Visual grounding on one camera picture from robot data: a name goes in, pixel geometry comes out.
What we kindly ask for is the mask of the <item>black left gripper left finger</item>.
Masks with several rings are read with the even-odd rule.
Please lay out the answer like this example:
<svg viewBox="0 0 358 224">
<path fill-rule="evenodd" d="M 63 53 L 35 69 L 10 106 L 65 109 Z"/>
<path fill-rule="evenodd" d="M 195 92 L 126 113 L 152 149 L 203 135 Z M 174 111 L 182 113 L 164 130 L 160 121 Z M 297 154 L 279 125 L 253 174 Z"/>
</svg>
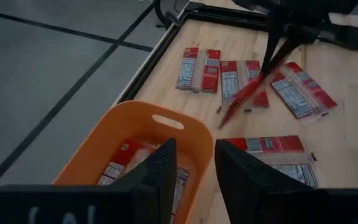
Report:
<svg viewBox="0 0 358 224">
<path fill-rule="evenodd" d="M 112 184 L 111 224 L 170 224 L 177 175 L 177 141 L 165 141 Z"/>
</svg>

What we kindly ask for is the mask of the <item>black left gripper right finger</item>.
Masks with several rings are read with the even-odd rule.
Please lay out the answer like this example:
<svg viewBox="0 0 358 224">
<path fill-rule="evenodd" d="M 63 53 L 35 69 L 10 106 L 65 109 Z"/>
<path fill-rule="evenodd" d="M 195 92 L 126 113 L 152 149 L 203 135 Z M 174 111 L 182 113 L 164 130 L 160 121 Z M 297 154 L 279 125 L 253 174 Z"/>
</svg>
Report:
<svg viewBox="0 0 358 224">
<path fill-rule="evenodd" d="M 230 142 L 215 144 L 219 187 L 231 224 L 317 224 L 311 187 L 274 169 Z"/>
</svg>

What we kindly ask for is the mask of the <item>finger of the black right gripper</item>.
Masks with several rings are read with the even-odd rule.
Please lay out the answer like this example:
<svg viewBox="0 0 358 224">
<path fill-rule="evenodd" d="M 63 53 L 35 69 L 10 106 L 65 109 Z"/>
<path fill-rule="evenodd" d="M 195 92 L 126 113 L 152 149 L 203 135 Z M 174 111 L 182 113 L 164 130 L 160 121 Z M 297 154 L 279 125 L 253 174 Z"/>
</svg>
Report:
<svg viewBox="0 0 358 224">
<path fill-rule="evenodd" d="M 287 57 L 291 54 L 291 52 L 295 48 L 297 48 L 300 44 L 301 42 L 299 37 L 297 37 L 296 35 L 288 36 L 286 41 L 284 41 L 283 45 L 277 51 L 280 52 L 280 57 L 282 58 L 282 61 L 278 64 L 277 68 L 281 66 L 281 64 L 287 59 Z"/>
<path fill-rule="evenodd" d="M 278 64 L 282 61 L 280 52 L 277 52 L 275 56 L 273 56 L 273 53 L 275 52 L 275 49 L 278 45 L 278 41 L 283 35 L 284 20 L 282 17 L 268 17 L 267 27 L 268 40 L 262 68 L 260 71 L 261 77 L 267 77 L 275 68 L 278 67 Z"/>
</svg>

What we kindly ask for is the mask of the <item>red popcorn bag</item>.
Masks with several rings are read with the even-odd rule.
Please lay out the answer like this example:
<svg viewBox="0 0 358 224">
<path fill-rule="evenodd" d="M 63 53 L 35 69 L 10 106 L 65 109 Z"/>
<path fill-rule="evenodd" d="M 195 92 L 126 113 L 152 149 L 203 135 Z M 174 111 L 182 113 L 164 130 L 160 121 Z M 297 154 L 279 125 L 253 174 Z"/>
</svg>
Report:
<svg viewBox="0 0 358 224">
<path fill-rule="evenodd" d="M 183 53 L 176 89 L 216 93 L 221 51 L 188 47 Z"/>
<path fill-rule="evenodd" d="M 181 201 L 181 198 L 185 191 L 186 182 L 189 177 L 189 169 L 187 167 L 177 167 L 177 179 L 175 184 L 174 198 L 173 198 L 173 207 L 172 214 L 170 219 L 170 224 L 174 224 L 175 217 L 177 215 L 177 210 Z"/>
<path fill-rule="evenodd" d="M 271 87 L 296 119 L 326 116 L 337 103 L 297 63 L 288 62 L 276 72 Z"/>
<path fill-rule="evenodd" d="M 159 144 L 126 139 L 112 155 L 97 185 L 110 185 L 148 158 Z"/>
<path fill-rule="evenodd" d="M 230 119 L 245 106 L 253 105 L 256 97 L 264 88 L 265 75 L 260 72 L 256 80 L 251 81 L 243 89 L 239 90 L 227 103 L 221 105 L 220 112 L 223 113 L 218 129 L 222 129 Z"/>
<path fill-rule="evenodd" d="M 239 90 L 256 82 L 260 73 L 258 60 L 221 61 L 222 103 L 227 106 Z"/>
<path fill-rule="evenodd" d="M 226 141 L 310 187 L 317 187 L 314 155 L 299 136 L 227 138 Z"/>
</svg>

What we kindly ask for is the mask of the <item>orange plastic basket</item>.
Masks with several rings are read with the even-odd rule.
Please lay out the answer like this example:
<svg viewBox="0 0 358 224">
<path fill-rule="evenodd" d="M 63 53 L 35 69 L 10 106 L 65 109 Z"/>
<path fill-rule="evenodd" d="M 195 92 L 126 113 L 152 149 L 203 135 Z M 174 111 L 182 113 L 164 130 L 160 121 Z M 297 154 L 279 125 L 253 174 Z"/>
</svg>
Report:
<svg viewBox="0 0 358 224">
<path fill-rule="evenodd" d="M 196 118 L 144 101 L 130 100 L 108 110 L 53 181 L 57 185 L 95 184 L 125 139 L 157 144 L 177 140 L 177 162 L 190 176 L 175 224 L 200 224 L 207 204 L 203 181 L 214 157 L 214 140 Z"/>
</svg>

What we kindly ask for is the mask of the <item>black table clamp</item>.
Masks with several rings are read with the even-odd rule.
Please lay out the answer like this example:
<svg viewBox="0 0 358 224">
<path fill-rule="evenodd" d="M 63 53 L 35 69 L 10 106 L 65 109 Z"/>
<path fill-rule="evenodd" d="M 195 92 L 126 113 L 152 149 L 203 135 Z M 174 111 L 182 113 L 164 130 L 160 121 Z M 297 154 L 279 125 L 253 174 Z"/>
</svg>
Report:
<svg viewBox="0 0 358 224">
<path fill-rule="evenodd" d="M 167 12 L 165 14 L 166 18 L 166 27 L 169 28 L 171 25 L 174 25 L 175 27 L 181 26 L 181 22 L 178 20 L 178 18 L 172 14 L 171 12 Z"/>
</svg>

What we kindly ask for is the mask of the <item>black metal table frame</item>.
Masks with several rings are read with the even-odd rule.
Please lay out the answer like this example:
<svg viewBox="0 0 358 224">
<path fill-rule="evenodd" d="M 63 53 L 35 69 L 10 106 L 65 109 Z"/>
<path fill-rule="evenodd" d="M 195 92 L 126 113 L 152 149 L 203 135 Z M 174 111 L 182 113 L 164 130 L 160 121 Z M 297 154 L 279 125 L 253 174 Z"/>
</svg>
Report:
<svg viewBox="0 0 358 224">
<path fill-rule="evenodd" d="M 162 15 L 160 8 L 161 0 L 154 0 L 152 8 L 158 19 L 163 23 L 166 28 L 164 36 L 157 42 L 154 48 L 149 50 L 149 55 L 143 64 L 136 71 L 135 75 L 123 89 L 120 95 L 116 98 L 115 104 L 124 101 L 133 100 L 139 90 L 142 88 L 146 79 L 158 64 L 165 51 L 168 49 L 176 35 L 179 33 L 182 26 L 188 19 L 210 22 L 215 24 L 240 27 L 244 29 L 251 29 L 256 31 L 267 31 L 266 18 L 267 16 L 250 11 L 241 11 L 237 9 L 230 9 L 225 7 L 210 6 L 200 2 L 189 1 L 181 13 L 177 16 L 181 22 L 181 26 L 175 27 L 171 25 L 166 27 L 166 18 Z"/>
</svg>

